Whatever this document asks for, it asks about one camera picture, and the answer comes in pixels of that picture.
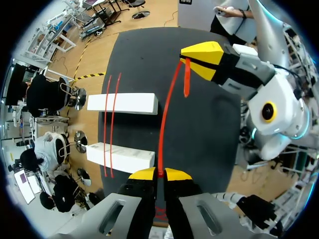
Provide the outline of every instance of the red line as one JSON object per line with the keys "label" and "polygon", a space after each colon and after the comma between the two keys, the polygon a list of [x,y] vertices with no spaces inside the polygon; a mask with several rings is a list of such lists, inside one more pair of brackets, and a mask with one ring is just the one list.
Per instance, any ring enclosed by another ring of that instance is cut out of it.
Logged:
{"label": "red line", "polygon": [[169,92],[167,95],[167,99],[166,99],[166,103],[165,103],[165,108],[164,108],[164,113],[163,113],[163,118],[161,120],[161,126],[160,126],[160,134],[159,134],[159,160],[158,160],[158,176],[159,178],[163,178],[164,177],[164,171],[163,171],[163,141],[164,141],[164,128],[165,128],[165,121],[166,121],[166,115],[167,115],[167,110],[168,110],[168,106],[169,106],[169,101],[170,101],[170,97],[171,94],[173,92],[174,89],[174,85],[178,76],[178,72],[180,70],[180,67],[182,65],[182,62],[180,61],[176,70],[175,70],[175,74],[173,77],[173,80],[171,81],[170,84],[170,88],[169,88]]}
{"label": "red line", "polygon": [[185,75],[184,75],[184,96],[185,98],[189,95],[190,87],[190,59],[186,58],[185,60]]}
{"label": "red line", "polygon": [[111,121],[111,136],[110,136],[110,163],[111,163],[111,177],[114,178],[113,175],[113,168],[112,168],[112,139],[113,139],[113,121],[114,121],[114,109],[115,109],[115,100],[116,100],[116,95],[118,93],[119,89],[119,83],[121,79],[122,73],[119,74],[118,77],[118,82],[116,84],[116,89],[115,89],[115,96],[114,96],[114,102],[113,102],[113,112],[112,112],[112,121]]}
{"label": "red line", "polygon": [[108,87],[106,89],[106,99],[105,99],[105,112],[104,112],[104,176],[107,177],[108,174],[106,173],[106,160],[105,160],[105,141],[106,141],[106,107],[108,103],[108,96],[109,96],[109,89],[110,89],[110,82],[111,82],[112,75],[109,78]]}

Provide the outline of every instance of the cable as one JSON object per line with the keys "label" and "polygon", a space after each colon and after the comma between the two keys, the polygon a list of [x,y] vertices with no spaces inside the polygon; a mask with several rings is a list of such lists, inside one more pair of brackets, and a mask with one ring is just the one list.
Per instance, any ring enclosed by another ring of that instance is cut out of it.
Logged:
{"label": "cable", "polygon": [[112,112],[112,121],[111,121],[111,135],[110,135],[110,163],[111,163],[111,177],[114,178],[113,175],[113,168],[112,168],[112,138],[113,138],[113,121],[114,121],[114,109],[115,109],[115,100],[116,100],[116,95],[118,93],[119,89],[119,83],[121,79],[122,73],[120,72],[119,77],[118,77],[118,82],[116,84],[116,89],[115,89],[115,96],[114,96],[114,102],[113,102],[113,112]]}
{"label": "cable", "polygon": [[164,27],[165,27],[166,23],[168,23],[169,21],[173,21],[173,20],[175,20],[175,18],[174,18],[174,14],[175,14],[175,13],[177,13],[177,12],[178,12],[178,10],[177,10],[177,11],[175,11],[175,12],[173,12],[173,13],[171,14],[172,19],[167,20],[167,21],[164,23]]}
{"label": "cable", "polygon": [[65,75],[67,75],[67,74],[68,74],[68,68],[67,68],[67,67],[66,67],[66,65],[65,65],[65,60],[66,60],[65,56],[60,57],[60,59],[59,59],[59,60],[54,59],[54,60],[52,61],[52,64],[53,64],[53,63],[55,63],[55,62],[59,62],[62,58],[64,58],[63,66],[64,66],[64,67],[65,67],[65,69],[66,69],[66,73],[65,73]]}
{"label": "cable", "polygon": [[190,59],[185,59],[185,75],[184,75],[184,97],[187,98],[189,95],[190,85]]}
{"label": "cable", "polygon": [[297,82],[299,83],[299,86],[302,88],[303,81],[302,81],[301,77],[296,72],[293,72],[293,71],[291,71],[291,70],[289,70],[289,69],[287,69],[285,67],[282,67],[280,65],[275,65],[275,64],[273,64],[273,65],[274,65],[275,68],[283,69],[283,70],[287,71],[288,73],[292,74],[295,77],[295,79],[296,78],[298,79]]}
{"label": "cable", "polygon": [[108,174],[106,173],[106,159],[105,159],[105,143],[106,143],[106,109],[107,109],[107,102],[108,102],[108,96],[109,96],[109,89],[110,89],[110,82],[111,82],[112,75],[109,78],[108,87],[106,89],[106,99],[105,99],[105,112],[104,112],[104,176],[107,177]]}
{"label": "cable", "polygon": [[177,68],[175,70],[175,73],[174,73],[174,77],[171,81],[171,84],[170,84],[170,88],[169,88],[169,91],[168,91],[168,95],[167,95],[167,99],[166,99],[166,102],[165,102],[165,108],[164,108],[164,112],[163,112],[163,118],[161,120],[161,125],[160,125],[160,134],[159,134],[159,159],[158,159],[158,176],[159,178],[162,178],[164,177],[164,171],[163,171],[163,144],[164,144],[164,128],[165,128],[165,122],[166,122],[166,116],[167,116],[167,111],[168,111],[168,106],[169,106],[169,102],[170,102],[170,97],[171,97],[171,94],[173,92],[173,89],[174,89],[174,85],[175,85],[175,82],[176,82],[176,79],[177,79],[177,76],[178,76],[178,73],[179,73],[179,70],[180,70],[180,67],[182,65],[182,62],[180,61],[177,65]]}

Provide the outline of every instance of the chair base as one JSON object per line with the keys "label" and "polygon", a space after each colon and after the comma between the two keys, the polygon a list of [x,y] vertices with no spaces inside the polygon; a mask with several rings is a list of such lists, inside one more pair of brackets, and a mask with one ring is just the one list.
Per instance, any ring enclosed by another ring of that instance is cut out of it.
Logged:
{"label": "chair base", "polygon": [[75,147],[80,153],[86,152],[86,145],[88,145],[88,139],[83,131],[76,131],[74,135]]}
{"label": "chair base", "polygon": [[83,109],[85,102],[86,102],[86,90],[84,88],[81,88],[78,91],[78,95],[75,98],[75,100],[76,100],[76,102],[75,102],[74,108],[77,111],[80,111],[81,109]]}
{"label": "chair base", "polygon": [[132,18],[133,19],[140,19],[140,18],[143,18],[143,17],[147,17],[148,15],[150,15],[149,11],[139,11],[139,12],[135,13],[132,16]]}
{"label": "chair base", "polygon": [[92,181],[91,181],[89,174],[83,168],[78,168],[77,174],[78,174],[79,178],[81,178],[81,182],[85,186],[90,187],[92,185]]}

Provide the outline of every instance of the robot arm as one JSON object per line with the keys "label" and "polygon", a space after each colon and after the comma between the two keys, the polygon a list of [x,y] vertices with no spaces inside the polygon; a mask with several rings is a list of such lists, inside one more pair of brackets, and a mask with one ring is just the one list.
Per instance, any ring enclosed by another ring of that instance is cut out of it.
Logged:
{"label": "robot arm", "polygon": [[253,48],[204,42],[182,49],[180,59],[185,58],[202,78],[248,101],[246,124],[262,159],[275,158],[293,139],[308,134],[312,116],[301,86],[293,89],[287,73],[261,61]]}

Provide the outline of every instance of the yellow black caution tape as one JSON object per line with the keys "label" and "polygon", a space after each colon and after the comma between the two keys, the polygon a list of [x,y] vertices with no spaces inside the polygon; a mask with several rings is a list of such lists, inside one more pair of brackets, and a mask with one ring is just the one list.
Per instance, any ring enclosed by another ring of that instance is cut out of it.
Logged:
{"label": "yellow black caution tape", "polygon": [[79,63],[78,63],[78,65],[77,65],[76,70],[75,70],[75,73],[74,73],[74,77],[73,77],[74,79],[75,79],[76,73],[77,73],[77,71],[78,71],[78,69],[79,69],[79,65],[80,65],[80,63],[81,63],[83,54],[84,54],[84,52],[85,52],[85,50],[86,50],[86,48],[88,47],[88,45],[89,45],[90,42],[91,42],[91,38],[89,39],[88,43],[86,43],[86,45],[85,45],[85,47],[84,47],[84,50],[83,50],[82,55],[81,55],[81,57],[80,57]]}
{"label": "yellow black caution tape", "polygon": [[75,81],[83,79],[83,78],[89,78],[89,77],[94,77],[94,76],[105,76],[105,75],[106,75],[106,72],[90,74],[90,75],[86,75],[86,76],[77,77],[77,78],[75,78]]}

